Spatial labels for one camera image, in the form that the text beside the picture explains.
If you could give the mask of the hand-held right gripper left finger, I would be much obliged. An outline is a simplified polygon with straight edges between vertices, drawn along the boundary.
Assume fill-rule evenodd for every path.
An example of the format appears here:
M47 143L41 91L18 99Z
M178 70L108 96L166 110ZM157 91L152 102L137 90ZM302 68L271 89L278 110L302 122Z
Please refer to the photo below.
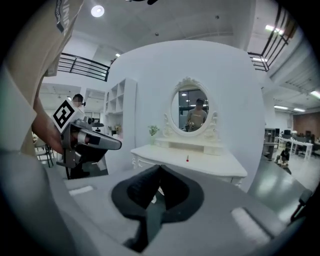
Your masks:
M144 218L148 205L159 189L160 181L160 166L149 167L116 184L111 192L112 202L124 217Z

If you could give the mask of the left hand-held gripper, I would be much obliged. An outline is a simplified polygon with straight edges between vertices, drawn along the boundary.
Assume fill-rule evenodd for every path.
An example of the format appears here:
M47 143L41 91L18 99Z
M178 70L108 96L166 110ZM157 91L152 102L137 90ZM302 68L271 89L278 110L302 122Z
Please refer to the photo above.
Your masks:
M75 107L73 102L65 99L52 115L53 123L60 133L62 160L59 165L66 168L82 170L87 162L99 162L108 150L121 149L118 139L92 130L93 119ZM77 143L71 145L71 133L78 132Z

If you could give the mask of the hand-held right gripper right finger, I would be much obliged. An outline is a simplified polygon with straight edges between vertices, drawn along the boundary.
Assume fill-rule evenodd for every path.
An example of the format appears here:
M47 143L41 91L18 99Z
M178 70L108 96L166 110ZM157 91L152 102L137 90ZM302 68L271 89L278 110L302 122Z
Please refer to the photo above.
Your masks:
M166 165L160 166L160 182L164 193L165 211L162 224L187 221L202 206L204 191L194 180L174 171Z

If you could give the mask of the person's left hand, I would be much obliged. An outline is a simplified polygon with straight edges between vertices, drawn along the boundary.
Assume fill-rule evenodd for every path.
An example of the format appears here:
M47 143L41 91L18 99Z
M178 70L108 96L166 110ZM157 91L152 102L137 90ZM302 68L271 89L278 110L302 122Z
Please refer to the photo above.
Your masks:
M70 144L73 146L77 143L88 144L90 138L84 132L72 132L70 135Z

